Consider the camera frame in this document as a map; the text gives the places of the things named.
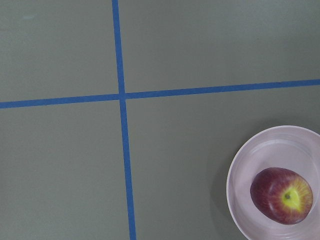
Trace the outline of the pink plate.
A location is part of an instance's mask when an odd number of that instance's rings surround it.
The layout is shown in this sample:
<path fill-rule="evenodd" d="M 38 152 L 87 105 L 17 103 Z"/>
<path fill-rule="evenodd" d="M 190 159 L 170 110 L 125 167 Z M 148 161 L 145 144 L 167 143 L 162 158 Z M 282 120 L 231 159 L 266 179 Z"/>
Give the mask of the pink plate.
<path fill-rule="evenodd" d="M 264 169 L 296 172 L 310 185 L 312 208 L 294 225 L 277 223 L 253 204 L 250 187 Z M 320 238 L 320 135 L 292 125 L 271 127 L 250 138 L 236 153 L 226 180 L 230 214 L 248 240 L 318 240 Z"/>

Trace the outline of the red yellow apple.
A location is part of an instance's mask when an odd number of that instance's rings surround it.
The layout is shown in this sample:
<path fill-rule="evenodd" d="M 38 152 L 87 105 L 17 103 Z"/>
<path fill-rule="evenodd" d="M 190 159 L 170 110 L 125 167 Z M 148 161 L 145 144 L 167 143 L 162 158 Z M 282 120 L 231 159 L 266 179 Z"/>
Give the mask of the red yellow apple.
<path fill-rule="evenodd" d="M 259 172 L 251 183 L 250 197 L 262 214 L 283 225 L 302 222 L 314 202 L 309 183 L 298 173 L 281 167 Z"/>

